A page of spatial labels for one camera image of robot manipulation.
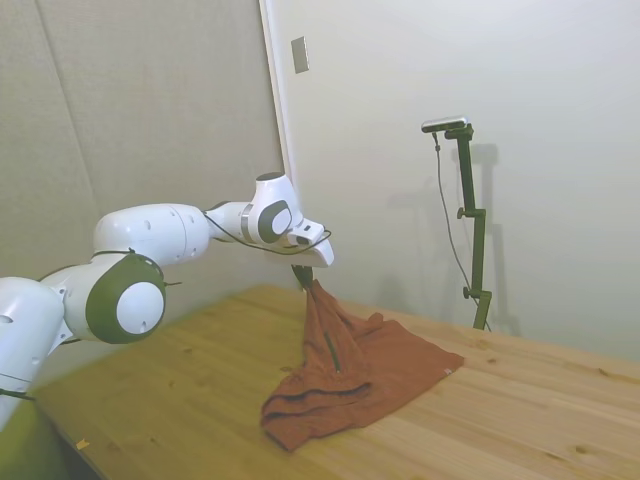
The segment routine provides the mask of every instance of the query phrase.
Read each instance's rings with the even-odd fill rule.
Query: cloth fold
[[[303,351],[304,364],[262,407],[262,427],[290,451],[379,420],[464,363],[379,313],[351,315],[317,280],[307,289]]]

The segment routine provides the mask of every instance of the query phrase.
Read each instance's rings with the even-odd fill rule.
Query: dark green joint cover
[[[487,211],[484,208],[476,208],[475,210],[465,210],[464,208],[460,207],[458,209],[458,219],[461,219],[462,217],[476,218],[476,217],[486,217],[486,216],[487,216]]]
[[[148,337],[160,326],[162,317],[153,328],[144,333],[134,334],[124,330],[118,322],[117,308],[120,297],[127,288],[141,282],[151,283],[160,290],[164,302],[164,316],[167,294],[162,271],[144,255],[129,253],[107,270],[89,292],[85,316],[91,333],[106,343],[132,343]]]

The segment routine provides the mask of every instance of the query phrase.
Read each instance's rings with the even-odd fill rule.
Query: wood grain
[[[343,306],[465,366],[367,428],[286,453],[260,406],[302,361],[305,296],[261,286],[45,387],[39,405],[106,479],[640,479],[640,365]]]

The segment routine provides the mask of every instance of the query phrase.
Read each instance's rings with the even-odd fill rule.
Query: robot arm
[[[260,248],[276,261],[327,267],[333,263],[329,234],[303,217],[284,174],[266,174],[256,180],[250,202],[223,202],[204,212],[159,204],[110,213],[96,226],[88,264],[41,282],[0,278],[0,431],[61,343],[130,343],[158,328],[166,304],[162,267],[198,258],[210,239]]]

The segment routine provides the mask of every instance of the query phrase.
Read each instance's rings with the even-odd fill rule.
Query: light switch
[[[304,37],[291,41],[291,52],[293,53],[293,67],[296,73],[309,70],[309,58],[307,57],[307,42]]]

